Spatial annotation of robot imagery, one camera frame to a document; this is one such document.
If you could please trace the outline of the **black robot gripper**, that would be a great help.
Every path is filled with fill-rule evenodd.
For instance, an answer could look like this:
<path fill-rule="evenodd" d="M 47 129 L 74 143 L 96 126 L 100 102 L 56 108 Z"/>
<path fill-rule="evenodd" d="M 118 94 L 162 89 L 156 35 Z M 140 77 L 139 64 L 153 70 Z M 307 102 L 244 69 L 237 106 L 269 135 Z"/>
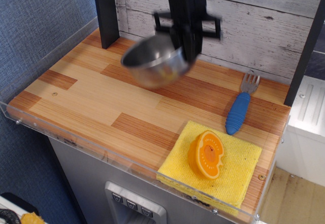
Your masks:
<path fill-rule="evenodd" d="M 211 16 L 207 13 L 206 0 L 168 1 L 169 12 L 153 13 L 155 30 L 170 32 L 175 49 L 183 46 L 185 59 L 196 60 L 196 57 L 202 50 L 203 36 L 221 39 L 221 17 Z M 213 21 L 215 31 L 201 31 L 203 21 Z M 180 31 L 189 32 L 182 36 Z"/>

